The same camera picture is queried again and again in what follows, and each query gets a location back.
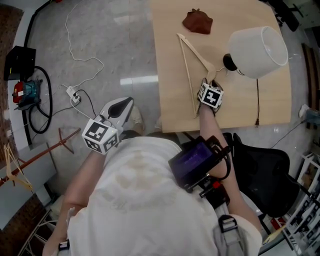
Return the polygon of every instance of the black box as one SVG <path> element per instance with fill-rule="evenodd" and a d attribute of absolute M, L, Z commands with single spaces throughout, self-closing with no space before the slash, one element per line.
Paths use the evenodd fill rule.
<path fill-rule="evenodd" d="M 26 81 L 35 70 L 36 49 L 15 46 L 5 57 L 3 79 Z"/>

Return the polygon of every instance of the brown cloth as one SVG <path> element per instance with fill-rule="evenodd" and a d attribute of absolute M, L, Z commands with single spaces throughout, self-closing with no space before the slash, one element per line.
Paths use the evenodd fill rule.
<path fill-rule="evenodd" d="M 188 12 L 182 24 L 191 32 L 209 35 L 211 25 L 214 20 L 208 15 L 200 11 L 200 9 L 192 9 Z"/>

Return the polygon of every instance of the power strip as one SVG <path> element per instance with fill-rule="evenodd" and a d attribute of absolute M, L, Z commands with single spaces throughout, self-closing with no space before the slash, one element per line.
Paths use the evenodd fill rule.
<path fill-rule="evenodd" d="M 72 101 L 73 101 L 74 103 L 77 103 L 77 102 L 80 101 L 80 97 L 79 97 L 77 94 L 74 96 L 74 94 L 76 93 L 76 90 L 73 89 L 72 86 L 69 86 L 69 87 L 66 89 L 66 93 L 69 95 L 69 97 L 72 99 Z"/>

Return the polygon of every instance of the white lampshade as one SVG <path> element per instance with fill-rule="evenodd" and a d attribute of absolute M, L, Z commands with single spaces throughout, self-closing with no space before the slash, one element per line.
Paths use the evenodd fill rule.
<path fill-rule="evenodd" d="M 269 26 L 234 32 L 228 42 L 232 61 L 244 75 L 258 79 L 288 62 L 286 44 Z"/>

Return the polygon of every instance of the white t-shirt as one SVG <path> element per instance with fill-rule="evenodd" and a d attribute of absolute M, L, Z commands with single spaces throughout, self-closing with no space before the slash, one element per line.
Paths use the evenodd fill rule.
<path fill-rule="evenodd" d="M 199 192 L 179 188 L 168 160 L 181 149 L 172 141 L 136 137 L 109 153 L 88 206 L 70 219 L 72 256 L 217 256 L 217 215 Z M 259 231 L 244 230 L 247 255 L 258 255 Z"/>

